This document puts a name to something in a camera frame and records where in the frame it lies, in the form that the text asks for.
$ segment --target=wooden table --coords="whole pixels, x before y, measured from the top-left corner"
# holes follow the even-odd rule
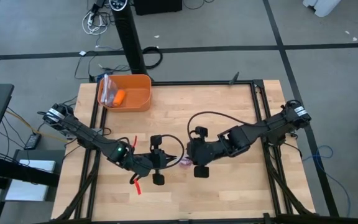
[[[264,84],[271,113],[276,114],[285,103],[280,82],[266,80]],[[85,124],[90,123],[95,88],[96,84],[82,84],[78,93],[75,116]],[[249,123],[256,122],[249,85],[154,86],[152,107],[148,111],[107,114],[106,127],[112,129],[107,138],[127,136],[133,141],[137,136],[135,153],[148,152],[149,139],[154,134],[172,134],[186,144],[186,125],[190,116],[207,110],[229,114]],[[197,125],[208,128],[208,140],[213,141],[217,134],[237,124],[224,117],[206,114],[196,117],[191,129]],[[294,139],[287,139],[289,144],[296,146]],[[66,153],[74,147],[76,143],[68,146]],[[169,154],[181,153],[178,143],[171,139],[163,139],[161,147]],[[85,150],[77,149],[65,159],[52,218],[59,216],[76,194],[84,154]],[[298,151],[283,145],[282,162],[289,188],[307,209],[314,211]],[[248,152],[214,161],[209,168],[208,179],[194,178],[193,167],[175,166],[164,170],[163,186],[154,185],[150,175],[139,181],[142,195],[137,195],[135,187],[129,185],[133,173],[116,167],[102,156],[92,220],[255,218],[265,212],[274,216],[260,141],[256,141]],[[277,189],[282,211],[285,211],[282,192],[279,187]],[[83,215],[86,214],[87,200],[88,193]]]

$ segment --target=orange object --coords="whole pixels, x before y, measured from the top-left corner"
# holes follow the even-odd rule
[[[114,96],[114,100],[112,101],[112,106],[117,107],[121,105],[121,103],[124,101],[124,98],[125,98],[125,91],[118,90],[116,95]]]
[[[100,105],[112,112],[142,112],[151,106],[152,81],[148,75],[110,75],[109,79],[114,81],[118,89],[124,93],[117,92],[113,101],[114,107],[108,107],[101,102],[104,80],[100,80],[98,101]]]

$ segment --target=red object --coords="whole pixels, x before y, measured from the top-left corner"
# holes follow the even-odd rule
[[[137,179],[135,179],[135,187],[136,187],[137,194],[138,194],[138,195],[141,195],[141,194],[142,194],[142,190],[140,189],[140,185],[139,185]]]
[[[134,141],[134,145],[132,147],[136,146],[136,142],[137,142],[137,136],[135,136],[135,141]]]

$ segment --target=plastic bag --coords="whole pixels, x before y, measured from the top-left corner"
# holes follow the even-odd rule
[[[103,92],[101,97],[102,104],[113,107],[114,99],[118,92],[118,87],[114,81],[112,81],[107,74],[103,77]]]

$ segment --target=black box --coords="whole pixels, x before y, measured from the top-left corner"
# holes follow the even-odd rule
[[[143,16],[181,10],[182,0],[134,0],[136,14]]]

